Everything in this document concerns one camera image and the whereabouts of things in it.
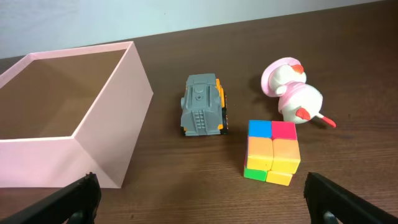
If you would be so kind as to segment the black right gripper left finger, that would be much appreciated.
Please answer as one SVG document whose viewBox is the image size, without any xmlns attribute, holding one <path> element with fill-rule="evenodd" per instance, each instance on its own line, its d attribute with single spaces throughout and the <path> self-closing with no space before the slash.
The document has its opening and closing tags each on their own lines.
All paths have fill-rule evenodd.
<svg viewBox="0 0 398 224">
<path fill-rule="evenodd" d="M 96 174 L 90 172 L 39 202 L 1 220 L 1 224 L 94 224 L 101 200 Z"/>
</svg>

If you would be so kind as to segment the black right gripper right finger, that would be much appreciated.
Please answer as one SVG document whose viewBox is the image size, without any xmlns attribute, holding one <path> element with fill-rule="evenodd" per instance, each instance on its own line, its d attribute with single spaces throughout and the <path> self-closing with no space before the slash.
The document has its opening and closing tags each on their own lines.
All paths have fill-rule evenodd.
<svg viewBox="0 0 398 224">
<path fill-rule="evenodd" d="M 309 172 L 303 196 L 311 224 L 397 223 L 397 217 L 316 172 Z"/>
</svg>

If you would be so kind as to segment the colourful puzzle cube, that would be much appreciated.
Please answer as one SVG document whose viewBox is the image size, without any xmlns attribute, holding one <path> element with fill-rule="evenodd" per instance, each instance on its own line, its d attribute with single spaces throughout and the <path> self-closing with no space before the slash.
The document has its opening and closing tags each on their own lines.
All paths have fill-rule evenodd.
<svg viewBox="0 0 398 224">
<path fill-rule="evenodd" d="M 243 176 L 272 184 L 290 185 L 301 162 L 293 122 L 250 120 Z"/>
</svg>

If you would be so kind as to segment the white duck toy pink hat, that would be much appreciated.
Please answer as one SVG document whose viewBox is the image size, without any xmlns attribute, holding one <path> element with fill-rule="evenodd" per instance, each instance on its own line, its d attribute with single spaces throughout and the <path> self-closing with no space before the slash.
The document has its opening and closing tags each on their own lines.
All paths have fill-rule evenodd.
<svg viewBox="0 0 398 224">
<path fill-rule="evenodd" d="M 299 60 L 284 57 L 271 63 L 262 73 L 261 88 L 268 97 L 278 97 L 277 110 L 284 121 L 303 124 L 317 117 L 332 128 L 336 123 L 320 113 L 322 94 L 306 83 L 307 75 Z"/>
</svg>

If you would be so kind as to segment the grey and yellow toy truck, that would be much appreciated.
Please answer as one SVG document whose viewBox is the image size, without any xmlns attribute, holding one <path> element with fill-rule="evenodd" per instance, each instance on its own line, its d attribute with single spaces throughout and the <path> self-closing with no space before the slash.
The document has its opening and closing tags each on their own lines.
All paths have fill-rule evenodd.
<svg viewBox="0 0 398 224">
<path fill-rule="evenodd" d="M 214 73 L 190 75 L 180 104 L 180 128 L 185 136 L 228 133 L 226 95 Z"/>
</svg>

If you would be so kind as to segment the pink open box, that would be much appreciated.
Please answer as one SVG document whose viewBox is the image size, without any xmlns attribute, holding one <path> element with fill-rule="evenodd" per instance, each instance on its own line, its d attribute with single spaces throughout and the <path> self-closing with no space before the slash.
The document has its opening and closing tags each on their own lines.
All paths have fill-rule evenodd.
<svg viewBox="0 0 398 224">
<path fill-rule="evenodd" d="M 120 188 L 152 95 L 131 41 L 26 55 L 1 75 L 1 187 Z"/>
</svg>

